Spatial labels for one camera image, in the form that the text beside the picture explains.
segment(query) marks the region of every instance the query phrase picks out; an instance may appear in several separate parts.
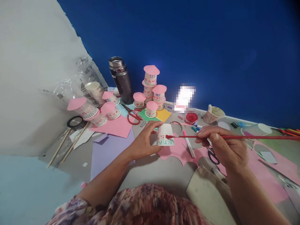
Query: purple paper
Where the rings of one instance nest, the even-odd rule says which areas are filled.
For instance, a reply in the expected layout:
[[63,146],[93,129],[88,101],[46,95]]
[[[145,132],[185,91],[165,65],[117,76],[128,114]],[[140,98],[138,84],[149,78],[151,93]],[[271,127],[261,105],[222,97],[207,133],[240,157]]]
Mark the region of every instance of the purple paper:
[[93,141],[91,180],[104,170],[133,141],[134,135],[132,129],[127,138],[104,134]]

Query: yellow paper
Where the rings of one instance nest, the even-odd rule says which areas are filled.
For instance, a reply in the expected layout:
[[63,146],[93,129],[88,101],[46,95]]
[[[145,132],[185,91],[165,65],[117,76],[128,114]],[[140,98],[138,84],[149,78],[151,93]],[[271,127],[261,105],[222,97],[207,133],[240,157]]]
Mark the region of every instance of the yellow paper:
[[165,122],[171,115],[172,113],[170,113],[169,111],[163,109],[163,110],[158,110],[156,111],[156,118]]

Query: fingernail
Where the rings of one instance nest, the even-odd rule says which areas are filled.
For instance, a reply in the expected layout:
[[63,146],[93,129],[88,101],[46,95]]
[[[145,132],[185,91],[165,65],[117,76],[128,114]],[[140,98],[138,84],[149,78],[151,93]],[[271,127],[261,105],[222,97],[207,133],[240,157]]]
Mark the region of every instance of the fingernail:
[[212,134],[211,139],[213,141],[217,141],[217,140],[219,140],[219,135],[218,134]]

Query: scissors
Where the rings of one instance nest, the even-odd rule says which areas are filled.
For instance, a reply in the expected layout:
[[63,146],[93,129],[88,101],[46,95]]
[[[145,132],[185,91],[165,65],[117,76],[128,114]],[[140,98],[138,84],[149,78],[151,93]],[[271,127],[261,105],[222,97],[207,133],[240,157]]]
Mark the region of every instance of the scissors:
[[206,147],[206,148],[207,148],[207,150],[208,150],[208,157],[209,157],[210,161],[212,161],[213,164],[215,164],[215,165],[219,165],[219,164],[220,164],[220,161],[219,161],[219,159],[217,158],[217,156],[216,156],[216,154],[215,154],[213,148],[210,148],[210,147]]
[[[140,111],[140,112],[141,112],[140,109],[135,108],[134,110],[132,110],[132,109],[128,108],[127,106],[123,105],[122,103],[121,103],[121,105],[122,105],[122,106],[124,107],[124,109],[126,109],[127,112],[128,112],[127,120],[128,120],[128,122],[129,122],[130,124],[132,124],[132,125],[138,125],[138,124],[140,124],[141,120],[145,121],[141,116],[139,116],[139,115],[135,112],[135,111]],[[132,116],[133,118],[137,119],[137,122],[136,122],[136,123],[131,122],[131,121],[129,120],[129,115]]]

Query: thermos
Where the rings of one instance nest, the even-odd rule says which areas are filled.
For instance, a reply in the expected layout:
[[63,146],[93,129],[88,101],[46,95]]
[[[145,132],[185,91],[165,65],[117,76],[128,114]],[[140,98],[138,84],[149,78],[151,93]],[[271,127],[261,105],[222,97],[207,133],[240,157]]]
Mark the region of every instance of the thermos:
[[121,57],[112,57],[109,59],[109,68],[123,102],[126,105],[132,104],[133,92],[126,63]]

